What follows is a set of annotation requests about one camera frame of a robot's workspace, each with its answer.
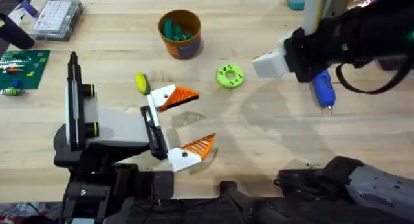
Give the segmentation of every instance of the green ring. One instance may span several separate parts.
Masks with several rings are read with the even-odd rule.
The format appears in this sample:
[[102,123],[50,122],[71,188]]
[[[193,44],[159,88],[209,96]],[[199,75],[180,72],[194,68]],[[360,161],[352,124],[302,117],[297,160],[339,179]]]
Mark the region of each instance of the green ring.
[[[233,73],[234,78],[228,79],[226,73]],[[235,89],[238,88],[245,79],[243,71],[234,64],[223,65],[217,70],[216,76],[217,82],[226,89]]]

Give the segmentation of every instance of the yellow object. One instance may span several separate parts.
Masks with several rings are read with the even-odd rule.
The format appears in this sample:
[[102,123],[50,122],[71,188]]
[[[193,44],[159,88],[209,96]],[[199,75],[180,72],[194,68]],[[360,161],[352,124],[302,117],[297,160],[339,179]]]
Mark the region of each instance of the yellow object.
[[98,126],[96,126],[96,122],[93,123],[93,128],[94,128],[95,137],[97,137],[98,136]]
[[147,78],[144,74],[137,72],[135,74],[135,84],[136,84],[136,88],[138,88],[138,90],[144,94],[144,95],[148,95],[150,92],[150,88],[149,88],[149,83],[147,81]]

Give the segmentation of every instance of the wooden tabletop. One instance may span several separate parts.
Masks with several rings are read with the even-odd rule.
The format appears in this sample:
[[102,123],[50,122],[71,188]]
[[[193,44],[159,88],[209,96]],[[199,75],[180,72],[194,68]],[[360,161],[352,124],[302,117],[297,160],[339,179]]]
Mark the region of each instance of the wooden tabletop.
[[[254,196],[279,196],[272,180],[280,169],[322,167],[335,155],[363,160],[390,173],[414,178],[414,77],[382,95],[345,90],[331,71],[336,91],[333,115],[321,110],[309,84],[293,74],[259,79],[254,56],[298,28],[302,13],[285,0],[82,0],[85,7],[67,43],[38,42],[52,51],[38,90],[21,97],[0,96],[0,202],[59,201],[68,171],[53,165],[52,140],[64,123],[64,87],[72,50],[82,78],[95,84],[99,103],[126,113],[146,104],[134,84],[141,71],[152,88],[169,84],[200,92],[200,99],[159,115],[173,145],[216,133],[201,164],[175,174],[175,197],[217,195],[222,180],[239,182]],[[176,60],[157,32],[160,17],[174,9],[201,19],[204,49]],[[28,28],[26,18],[21,24]],[[217,85],[215,72],[233,63],[245,73],[234,90]],[[358,87],[383,85],[392,73],[371,64],[344,69]],[[144,170],[170,170],[149,152],[132,157]]]

